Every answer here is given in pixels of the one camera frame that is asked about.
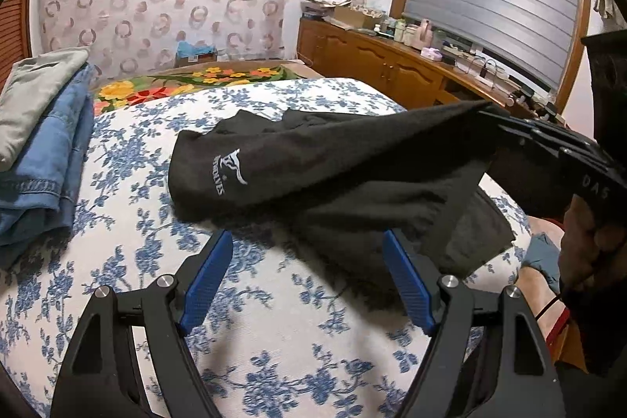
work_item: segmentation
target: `wolf logo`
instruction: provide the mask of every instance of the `wolf logo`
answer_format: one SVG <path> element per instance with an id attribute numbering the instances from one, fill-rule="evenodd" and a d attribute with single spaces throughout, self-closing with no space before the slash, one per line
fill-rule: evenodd
<path id="1" fill-rule="evenodd" d="M 227 167 L 231 170 L 235 171 L 237 175 L 237 181 L 239 181 L 243 185 L 247 185 L 248 183 L 244 181 L 244 178 L 241 175 L 241 169 L 239 168 L 239 158 L 237 158 L 237 154 L 239 153 L 239 149 L 234 150 L 234 152 L 229 153 L 227 156 L 220 158 L 220 168 Z"/>

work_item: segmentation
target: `stack of folded clothes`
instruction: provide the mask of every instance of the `stack of folded clothes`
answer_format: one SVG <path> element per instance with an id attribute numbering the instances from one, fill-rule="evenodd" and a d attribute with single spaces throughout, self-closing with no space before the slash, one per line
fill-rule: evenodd
<path id="1" fill-rule="evenodd" d="M 73 224 L 93 129 L 88 57 L 64 49 L 17 62 L 0 94 L 0 268 Z"/>

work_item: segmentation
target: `pink bottle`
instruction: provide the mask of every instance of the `pink bottle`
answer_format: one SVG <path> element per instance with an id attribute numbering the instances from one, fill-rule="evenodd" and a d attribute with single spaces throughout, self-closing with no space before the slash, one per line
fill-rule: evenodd
<path id="1" fill-rule="evenodd" d="M 425 47 L 430 47 L 433 41 L 433 29 L 431 22 L 424 18 L 416 31 L 412 47 L 421 51 Z"/>

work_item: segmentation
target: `white embroidered logo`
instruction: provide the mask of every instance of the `white embroidered logo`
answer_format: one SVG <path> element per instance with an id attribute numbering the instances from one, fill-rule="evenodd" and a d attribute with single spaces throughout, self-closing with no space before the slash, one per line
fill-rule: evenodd
<path id="1" fill-rule="evenodd" d="M 241 169 L 239 168 L 239 158 L 237 157 L 238 153 L 239 149 L 236 149 L 234 150 L 234 152 L 229 153 L 224 158 L 222 158 L 221 155 L 218 155 L 213 159 L 213 168 L 211 169 L 211 174 L 213 176 L 213 182 L 216 184 L 216 191 L 218 195 L 224 195 L 225 192 L 223 180 L 226 180 L 227 176 L 220 175 L 220 171 L 224 167 L 234 170 L 235 175 L 237 176 L 237 181 L 239 181 L 241 184 L 248 184 L 248 182 L 246 182 L 241 175 Z"/>

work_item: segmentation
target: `human hand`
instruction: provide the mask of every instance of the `human hand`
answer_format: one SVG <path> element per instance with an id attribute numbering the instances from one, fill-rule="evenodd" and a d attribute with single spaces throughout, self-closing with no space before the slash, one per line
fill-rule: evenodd
<path id="1" fill-rule="evenodd" d="M 616 224 L 595 230 L 596 227 L 590 207 L 581 197 L 573 195 L 564 216 L 558 260 L 560 278 L 569 289 L 602 288 L 627 277 L 627 229 Z"/>

